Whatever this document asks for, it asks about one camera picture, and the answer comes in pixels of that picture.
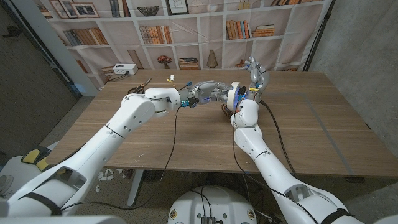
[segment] bookshelf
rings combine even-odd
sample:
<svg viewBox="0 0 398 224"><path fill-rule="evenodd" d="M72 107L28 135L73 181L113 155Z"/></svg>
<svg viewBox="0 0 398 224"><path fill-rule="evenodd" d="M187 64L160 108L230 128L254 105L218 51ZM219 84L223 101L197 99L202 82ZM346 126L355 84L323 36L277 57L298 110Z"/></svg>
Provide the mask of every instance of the bookshelf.
<svg viewBox="0 0 398 224"><path fill-rule="evenodd" d="M216 12L206 12L204 6L202 13L174 16L168 16L165 0L127 0L131 17L119 18L112 17L109 0L99 0L94 5L101 17L83 19L61 19L47 0L41 2L53 16L47 21L64 40L62 30L92 27L101 30L109 45L67 46L83 62L90 80L100 88L104 86L101 68L112 63L133 63L128 50L137 52L145 69L163 68L157 57L167 55L173 61L170 68L179 69L179 58L196 57L199 68L206 70L211 50L217 58L216 69L239 69L235 64L250 55L268 70L300 69L331 0L286 6L270 6L272 0L250 0L252 8L243 10L237 10L239 0L214 0L212 3L218 4ZM156 16L145 17L137 10L140 6L159 6L159 11ZM246 20L252 31L258 25L274 24L275 33L270 37L229 40L226 21L230 20ZM170 26L174 43L144 44L140 26Z"/></svg>

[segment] paper scrap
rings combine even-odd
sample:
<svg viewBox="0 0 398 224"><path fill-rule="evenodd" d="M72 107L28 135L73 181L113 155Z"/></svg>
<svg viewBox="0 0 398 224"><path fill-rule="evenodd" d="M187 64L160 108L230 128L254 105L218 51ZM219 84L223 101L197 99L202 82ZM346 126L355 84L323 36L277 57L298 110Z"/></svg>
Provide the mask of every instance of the paper scrap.
<svg viewBox="0 0 398 224"><path fill-rule="evenodd" d="M112 180L112 179L113 179L113 175L109 175L109 173L113 174L113 171L112 171L111 169L106 169L106 171L105 171L105 176L99 178L99 181L102 181L102 180Z"/></svg>

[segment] white box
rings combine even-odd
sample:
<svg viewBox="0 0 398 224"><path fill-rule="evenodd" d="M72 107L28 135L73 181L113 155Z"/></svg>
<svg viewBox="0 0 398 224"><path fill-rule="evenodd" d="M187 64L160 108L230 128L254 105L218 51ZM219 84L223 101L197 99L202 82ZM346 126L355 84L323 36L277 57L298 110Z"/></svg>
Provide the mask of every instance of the white box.
<svg viewBox="0 0 398 224"><path fill-rule="evenodd" d="M129 72L129 75L135 75L138 67L136 64L116 64L113 71L116 75L124 75L126 72Z"/></svg>

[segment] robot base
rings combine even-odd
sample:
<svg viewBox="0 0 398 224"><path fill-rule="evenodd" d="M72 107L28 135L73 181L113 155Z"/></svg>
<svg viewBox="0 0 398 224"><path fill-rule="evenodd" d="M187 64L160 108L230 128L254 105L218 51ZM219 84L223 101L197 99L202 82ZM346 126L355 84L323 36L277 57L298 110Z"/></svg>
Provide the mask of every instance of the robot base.
<svg viewBox="0 0 398 224"><path fill-rule="evenodd" d="M199 194L188 191L177 199L170 209L168 224L201 224L201 219L204 217L203 204L206 217L210 217L209 204L205 197L203 197L202 204L200 195L202 188L197 187L192 190ZM211 216L215 218L206 223L257 223L252 205L240 194L226 187L204 186L203 195L209 200Z"/></svg>

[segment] table leg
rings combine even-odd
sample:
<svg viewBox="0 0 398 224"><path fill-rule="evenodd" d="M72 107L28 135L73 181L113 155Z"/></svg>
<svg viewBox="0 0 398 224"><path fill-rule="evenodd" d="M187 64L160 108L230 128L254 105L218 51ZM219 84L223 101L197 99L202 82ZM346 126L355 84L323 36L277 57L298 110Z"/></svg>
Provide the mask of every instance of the table leg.
<svg viewBox="0 0 398 224"><path fill-rule="evenodd" d="M139 189L141 188L142 184L142 175L144 170L137 169L136 173L134 174L134 178L132 180L131 190L129 194L129 198L127 200L128 206L133 206L136 204L136 200L138 198Z"/></svg>

